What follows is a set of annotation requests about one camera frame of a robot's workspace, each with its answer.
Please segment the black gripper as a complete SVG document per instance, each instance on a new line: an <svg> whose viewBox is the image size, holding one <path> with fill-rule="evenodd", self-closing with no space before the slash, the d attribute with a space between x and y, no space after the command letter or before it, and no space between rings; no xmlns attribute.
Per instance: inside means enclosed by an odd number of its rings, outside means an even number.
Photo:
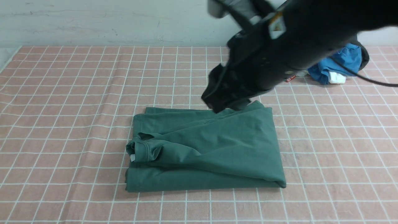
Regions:
<svg viewBox="0 0 398 224"><path fill-rule="evenodd" d="M271 91L289 77L289 69L271 53L268 31L240 31L228 42L229 58L209 73L201 99L214 113L239 111L251 98Z"/></svg>

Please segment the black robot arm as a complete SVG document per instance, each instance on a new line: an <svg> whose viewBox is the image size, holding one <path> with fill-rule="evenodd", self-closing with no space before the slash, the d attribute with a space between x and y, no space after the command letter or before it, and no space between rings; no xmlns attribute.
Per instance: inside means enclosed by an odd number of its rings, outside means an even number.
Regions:
<svg viewBox="0 0 398 224"><path fill-rule="evenodd" d="M266 0L209 0L208 13L230 14L241 27L201 97L215 113L244 109L359 32L397 26L396 0L287 0L277 9Z"/></svg>

